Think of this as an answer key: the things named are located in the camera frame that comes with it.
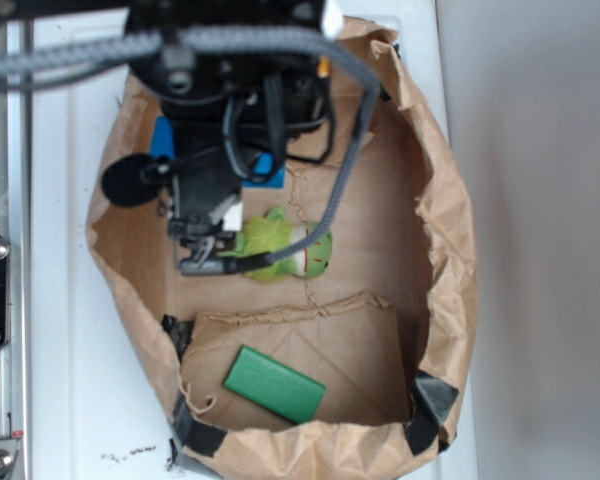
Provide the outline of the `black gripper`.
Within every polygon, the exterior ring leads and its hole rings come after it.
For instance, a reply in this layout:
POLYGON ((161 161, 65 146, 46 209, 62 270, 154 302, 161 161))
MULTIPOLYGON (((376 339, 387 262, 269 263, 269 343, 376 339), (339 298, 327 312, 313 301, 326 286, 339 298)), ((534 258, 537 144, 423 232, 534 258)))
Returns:
POLYGON ((328 1, 136 1, 126 31, 158 29, 165 47, 131 72, 153 94, 174 141, 170 163, 142 163, 147 192, 166 185, 174 202, 170 235, 190 256, 186 275, 224 270, 222 251, 237 238, 225 218, 246 182, 262 184, 285 164, 287 146, 331 123, 329 70, 316 55, 202 53, 181 34, 189 27, 306 28, 338 34, 338 10, 328 1))

